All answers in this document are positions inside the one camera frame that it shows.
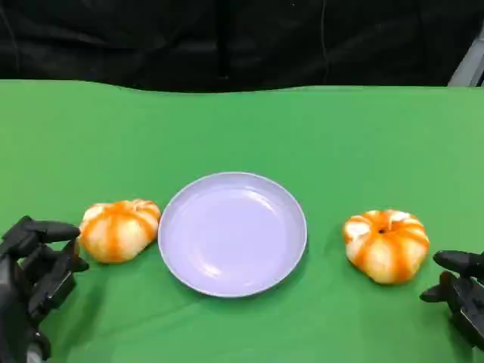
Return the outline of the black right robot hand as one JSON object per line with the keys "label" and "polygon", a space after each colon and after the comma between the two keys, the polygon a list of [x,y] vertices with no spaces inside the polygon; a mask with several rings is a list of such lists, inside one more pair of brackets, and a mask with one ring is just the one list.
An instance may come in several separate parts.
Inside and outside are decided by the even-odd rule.
{"label": "black right robot hand", "polygon": [[439,283],[420,295],[426,303],[446,303],[451,322],[473,347],[483,349],[483,254],[440,250],[433,261],[445,270]]}

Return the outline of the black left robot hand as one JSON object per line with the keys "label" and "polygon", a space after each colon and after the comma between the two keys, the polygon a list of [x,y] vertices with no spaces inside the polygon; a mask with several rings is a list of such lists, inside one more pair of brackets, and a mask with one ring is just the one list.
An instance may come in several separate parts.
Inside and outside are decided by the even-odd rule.
{"label": "black left robot hand", "polygon": [[29,216],[2,236],[2,362],[50,359],[51,344],[40,324],[73,291],[75,273],[89,269],[79,256],[78,236],[75,225]]}

